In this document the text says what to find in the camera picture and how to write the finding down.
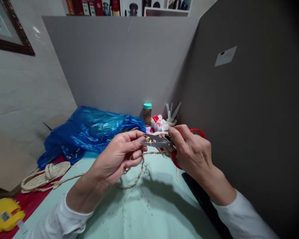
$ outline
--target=cup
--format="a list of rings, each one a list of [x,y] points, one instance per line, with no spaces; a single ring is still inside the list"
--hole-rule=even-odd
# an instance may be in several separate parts
[[[174,122],[174,119],[173,118],[168,118],[167,120],[166,120],[166,122],[168,123],[168,125],[170,126],[170,127],[174,127],[175,125],[176,125],[176,123],[177,123],[177,120],[175,120]]]

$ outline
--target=twine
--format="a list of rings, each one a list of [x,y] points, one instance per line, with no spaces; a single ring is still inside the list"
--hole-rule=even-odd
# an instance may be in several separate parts
[[[168,132],[155,132],[153,133],[153,135],[166,135],[166,136],[169,136],[169,133]],[[145,139],[145,142],[152,142],[152,139],[150,137],[147,137]],[[167,151],[161,151],[160,149],[158,149],[159,152],[146,152],[146,153],[143,153],[143,163],[142,163],[142,168],[141,168],[141,171],[136,179],[136,181],[129,185],[129,186],[122,186],[120,185],[119,183],[116,183],[116,186],[119,187],[120,189],[130,189],[132,187],[134,187],[141,175],[142,175],[142,172],[144,170],[144,155],[146,154],[161,154],[161,155],[169,155],[169,153]],[[71,164],[70,162],[62,162],[62,163],[59,163],[57,165],[54,165],[53,163],[50,163],[50,164],[47,164],[46,165],[46,168],[42,171],[39,171],[37,173],[34,173],[32,175],[29,175],[28,177],[26,177],[22,183],[21,183],[21,192],[23,194],[26,194],[26,193],[29,193],[29,192],[33,192],[33,191],[40,191],[40,192],[44,192],[44,191],[47,191],[47,190],[50,190],[50,189],[56,189],[58,188],[62,183],[68,181],[68,180],[71,180],[73,178],[76,178],[76,177],[81,177],[82,175],[84,175],[84,173],[82,174],[78,174],[78,175],[74,175],[68,179],[65,179],[65,180],[62,180],[62,181],[57,181],[57,182],[52,182],[52,186],[48,187],[48,188],[43,188],[41,189],[40,187],[44,186],[44,185],[47,185],[49,182],[63,176],[67,171],[68,169],[71,167]]]

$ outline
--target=yellow glue gun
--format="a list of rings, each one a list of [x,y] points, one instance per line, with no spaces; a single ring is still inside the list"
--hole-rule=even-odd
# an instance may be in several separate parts
[[[10,198],[0,200],[0,233],[3,231],[11,231],[22,222],[26,214],[21,211],[21,207]]]

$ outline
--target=plastic bag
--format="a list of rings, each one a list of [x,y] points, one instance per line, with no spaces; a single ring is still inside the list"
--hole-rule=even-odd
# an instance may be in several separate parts
[[[46,152],[38,159],[38,167],[44,169],[62,154],[74,164],[86,150],[101,153],[115,135],[135,127],[146,132],[141,118],[80,106],[65,124],[51,131],[44,143]]]

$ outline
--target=red cloth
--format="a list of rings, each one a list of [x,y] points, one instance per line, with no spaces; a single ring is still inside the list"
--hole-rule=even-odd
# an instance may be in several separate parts
[[[58,157],[56,160],[53,161],[53,163],[59,163],[64,162],[63,155]],[[59,177],[58,179],[54,180],[53,182],[59,181],[62,177]],[[30,192],[27,194],[19,193],[14,200],[16,202],[19,202],[19,205],[21,206],[21,210],[23,210],[26,213],[26,217],[24,218],[23,222],[25,222],[32,213],[38,208],[38,206],[43,202],[43,200],[46,198],[46,196],[52,191],[52,189],[47,190],[45,192]],[[0,233],[0,239],[11,239],[14,237],[14,235],[19,230],[19,227],[16,226],[14,229],[8,232],[2,232]]]

